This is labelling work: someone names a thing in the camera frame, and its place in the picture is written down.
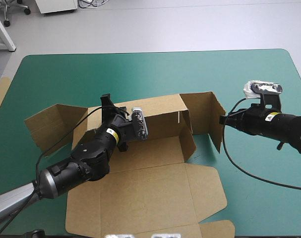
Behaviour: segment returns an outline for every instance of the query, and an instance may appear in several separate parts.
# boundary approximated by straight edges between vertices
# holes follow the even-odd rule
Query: flattened cardboard box
[[[218,119],[225,111],[215,95],[175,94],[116,106],[141,107],[149,139],[130,143],[127,152],[114,151],[110,174],[68,193],[66,230],[96,238],[127,233],[143,238],[164,231],[183,238],[234,237],[229,221],[198,224],[227,205],[216,169],[184,163],[196,148],[192,133],[208,133],[220,150]],[[44,150],[93,109],[57,104],[25,122]],[[100,123],[97,112],[50,153],[71,141],[74,148],[89,140]]]

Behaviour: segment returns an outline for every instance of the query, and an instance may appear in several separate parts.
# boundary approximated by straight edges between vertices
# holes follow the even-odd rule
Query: white floor
[[[272,48],[287,50],[301,76],[301,0],[109,0],[46,16],[24,2],[32,13],[10,15],[17,50],[0,52],[0,76],[13,78],[30,54]]]

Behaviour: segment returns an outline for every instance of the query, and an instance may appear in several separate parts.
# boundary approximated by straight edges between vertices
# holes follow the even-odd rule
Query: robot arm
[[[262,81],[250,81],[244,87],[246,99],[260,98],[259,104],[251,104],[248,109],[240,109],[229,114],[226,125],[250,135],[260,135],[280,143],[289,143],[301,154],[301,117],[281,112],[279,84]],[[225,116],[220,117],[224,124]]]
[[[77,145],[68,158],[41,170],[39,184],[34,181],[0,195],[0,223],[28,199],[25,207],[43,198],[56,198],[88,180],[103,178],[110,172],[109,161],[116,146],[124,152],[128,149],[127,142],[147,139],[141,108],[132,108],[131,116],[126,118],[126,108],[115,107],[109,94],[103,95],[101,101],[102,124],[93,140]]]

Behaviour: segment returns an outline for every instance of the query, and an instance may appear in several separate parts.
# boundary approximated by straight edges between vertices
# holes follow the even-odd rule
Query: chair base
[[[10,21],[8,18],[8,10],[11,7],[19,7],[23,8],[24,13],[26,15],[30,14],[30,8],[26,5],[22,5],[22,0],[17,0],[17,3],[13,3],[15,0],[0,0],[0,9],[3,10],[4,18],[5,20],[3,21],[3,25],[5,27],[10,26]]]

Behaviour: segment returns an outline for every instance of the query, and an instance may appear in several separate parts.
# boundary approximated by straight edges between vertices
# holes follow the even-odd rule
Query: green tabletop
[[[288,52],[280,49],[27,56],[0,108],[0,193],[34,179],[40,149],[24,119],[52,104],[95,106],[104,93],[121,102],[212,90],[229,111],[243,98],[242,88],[249,80],[282,84],[283,112],[301,115],[301,79]],[[227,128],[226,138],[233,159],[246,170],[301,186],[301,155],[289,145],[277,151],[277,141],[232,128]],[[207,135],[195,136],[195,142],[197,151],[189,162],[217,168],[228,200],[226,209],[206,221],[229,219],[236,235],[301,235],[301,191],[247,177],[230,164],[223,150],[217,153]],[[67,145],[44,159],[42,167],[69,152]],[[4,233],[45,229],[47,234],[67,234],[65,210],[66,194],[43,200],[24,210]]]

